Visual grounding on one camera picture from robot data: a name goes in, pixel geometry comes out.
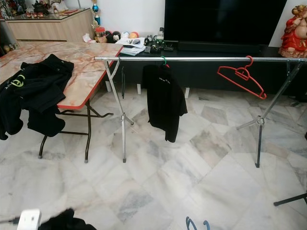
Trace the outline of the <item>blue plastic hanger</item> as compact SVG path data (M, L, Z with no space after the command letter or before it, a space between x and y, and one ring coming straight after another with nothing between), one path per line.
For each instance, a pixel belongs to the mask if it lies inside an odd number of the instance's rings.
M211 230L211 226L209 225L209 222L204 220L202 224L206 227L206 230ZM186 217L186 229L187 230L198 230L197 224L191 219L191 217Z

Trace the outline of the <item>black thin hanger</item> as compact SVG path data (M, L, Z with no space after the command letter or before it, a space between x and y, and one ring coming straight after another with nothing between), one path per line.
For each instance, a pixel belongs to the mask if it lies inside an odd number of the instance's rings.
M124 68L125 66L123 66L123 64L121 64L121 59L119 59L117 61L117 66L121 67L120 70L120 76L121 76L121 98L124 99L125 98L125 85L126 85L126 81L125 81L125 72L124 72Z

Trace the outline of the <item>black shirt green print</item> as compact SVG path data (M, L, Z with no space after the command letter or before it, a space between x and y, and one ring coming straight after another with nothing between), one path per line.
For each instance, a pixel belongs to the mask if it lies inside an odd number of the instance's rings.
M73 70L74 63L53 54L39 63L22 63L20 70L0 85L0 139L22 129L22 110L28 110L29 129L48 137L62 131L65 122L56 116L57 104L66 98L64 88Z

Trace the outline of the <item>marble pattern folding table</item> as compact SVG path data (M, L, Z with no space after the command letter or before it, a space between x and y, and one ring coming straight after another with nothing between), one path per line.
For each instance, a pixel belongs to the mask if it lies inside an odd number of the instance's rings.
M121 45L84 42L20 42L17 50L0 57L0 80L6 81L17 72L21 63L39 63L49 55L75 64L74 71L64 89L66 99L59 102L60 115L79 116L79 110L85 110L84 116L88 121L85 160L88 162L89 146L92 135L91 119L101 118L90 105L90 99L98 85L107 77L107 67L103 61L95 57L118 57Z

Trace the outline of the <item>black shirt white lettering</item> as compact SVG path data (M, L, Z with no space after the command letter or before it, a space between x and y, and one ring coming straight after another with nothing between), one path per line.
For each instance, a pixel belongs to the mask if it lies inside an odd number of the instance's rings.
M165 132L165 140L174 143L180 116L187 113L186 99L172 71L164 64L147 64L142 69L147 89L149 123Z

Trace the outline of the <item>stack of papers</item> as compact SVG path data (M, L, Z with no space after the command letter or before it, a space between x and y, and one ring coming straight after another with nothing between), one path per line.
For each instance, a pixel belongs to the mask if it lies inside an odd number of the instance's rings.
M145 46L145 37L139 37L134 39L121 38L116 42L118 45L122 45L120 53L135 56L141 52L144 52Z

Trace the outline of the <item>red lid snack jar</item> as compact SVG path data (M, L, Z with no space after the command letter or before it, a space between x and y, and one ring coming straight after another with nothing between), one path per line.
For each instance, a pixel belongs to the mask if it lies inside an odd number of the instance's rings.
M94 33L94 38L98 43L107 43L105 28L99 26L94 29Z

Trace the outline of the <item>light wood sideboard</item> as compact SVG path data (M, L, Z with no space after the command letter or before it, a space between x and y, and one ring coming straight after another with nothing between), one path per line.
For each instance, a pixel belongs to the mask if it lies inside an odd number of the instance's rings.
M13 38L21 41L62 41L83 42L85 34L92 35L94 13L91 9L79 9L70 15L50 14L44 18L17 18L6 19L7 28Z

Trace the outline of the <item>blue gold trophy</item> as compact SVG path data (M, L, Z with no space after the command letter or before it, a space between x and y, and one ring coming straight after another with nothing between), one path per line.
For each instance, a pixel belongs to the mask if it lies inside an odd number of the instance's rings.
M100 8L98 6L98 0L91 0L93 3L92 5L92 11L94 12L94 21L96 22L96 25L99 27L101 26L101 18L99 16Z

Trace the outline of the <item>black low tv console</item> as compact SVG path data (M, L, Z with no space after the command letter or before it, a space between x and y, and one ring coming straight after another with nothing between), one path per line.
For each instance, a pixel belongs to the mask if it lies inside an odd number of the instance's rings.
M276 47L263 47L259 53L245 54L245 53L221 53L221 52L191 52L180 51L162 51L161 53L147 53L142 52L135 56L126 55L121 53L119 57L160 57L160 55L169 57L252 57L263 58L282 58L278 53ZM244 67L249 63L248 61L167 61L172 71L173 77L177 80L183 88L191 88L190 92L194 89L207 89L207 90L224 90L224 91L238 91L246 92L239 86L230 83L223 77L217 74L219 66L228 66L233 68ZM123 61L121 64L125 66L125 81L127 84L141 84L141 88L145 88L142 83L142 69L147 64L161 65L163 61ZM252 66L248 67L251 76L258 81L267 94L267 99L272 98L278 90L282 87L286 80L286 72L292 71L296 66L296 62L290 63L289 70L284 62L265 62L254 61ZM117 90L121 91L121 67L114 76L114 82L119 85L116 86ZM245 81L240 79L234 74L233 70L223 69L222 74L226 75L233 81L241 83L247 89L259 93L259 88L252 81ZM283 92L283 95L289 96L303 96L307 94L307 64L299 70L299 73L289 84L288 88Z

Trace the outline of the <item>white gold figurine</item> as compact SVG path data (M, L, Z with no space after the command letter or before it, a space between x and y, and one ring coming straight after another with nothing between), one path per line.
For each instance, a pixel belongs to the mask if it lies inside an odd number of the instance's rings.
M50 13L64 13L68 9L64 0L49 0L48 10Z

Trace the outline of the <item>silver metal clothes rack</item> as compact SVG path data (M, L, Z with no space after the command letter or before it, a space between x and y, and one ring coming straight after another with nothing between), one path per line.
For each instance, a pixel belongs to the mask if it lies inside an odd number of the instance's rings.
M129 122L130 125L133 125L134 122L127 118L123 107L121 105L121 101L117 94L116 86L113 83L114 75L117 73L118 66L117 61L119 59L123 61L163 61L161 57L95 57L97 61L103 61L106 68L106 74L109 79L109 84L107 85L113 92L114 99L119 106L120 109L120 124L121 124L121 147L123 153L123 162L127 160L126 154L126 122ZM250 61L247 57L166 57L167 61ZM293 81L296 75L299 73L301 67L307 64L307 58L285 58L285 57L253 57L254 61L265 61L265 62L284 62L286 66L289 66L290 63L296 62L296 66L292 71L286 72L286 80L282 87L279 89L275 97L272 99L270 105L267 110L265 110L264 114L259 115L254 120L239 126L238 128L248 127L254 124L259 125L259 136L258 136L258 144L257 144L257 160L255 162L255 167L259 168L260 166L260 156L261 156L261 143L262 143L262 132L263 125L265 124L265 119L267 115L270 113L271 109L276 105L279 96L285 92L289 84Z

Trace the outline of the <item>black stand leg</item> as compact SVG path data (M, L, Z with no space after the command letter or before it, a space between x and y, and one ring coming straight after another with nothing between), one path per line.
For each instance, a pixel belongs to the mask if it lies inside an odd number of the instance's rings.
M287 204L287 203L293 202L293 201L298 201L298 200L303 200L307 204L307 192L305 192L303 194L300 194L300 195L296 195L294 197L290 197L290 198L284 199L282 201L276 201L276 202L274 202L273 205L275 207L277 207L277 206L280 206L280 205L283 205L283 204Z

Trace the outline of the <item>black soundbar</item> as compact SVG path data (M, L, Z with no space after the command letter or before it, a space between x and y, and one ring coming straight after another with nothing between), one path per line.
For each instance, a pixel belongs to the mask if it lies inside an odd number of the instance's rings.
M258 54L261 51L262 46L179 41L177 43L177 49L180 51L191 51L191 52L223 52L223 53Z

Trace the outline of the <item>red laughing buddha statue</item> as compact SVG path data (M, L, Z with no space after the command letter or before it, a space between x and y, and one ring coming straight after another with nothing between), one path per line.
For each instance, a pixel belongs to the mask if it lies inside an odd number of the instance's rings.
M286 21L279 54L285 58L307 58L307 5L292 9L293 17Z

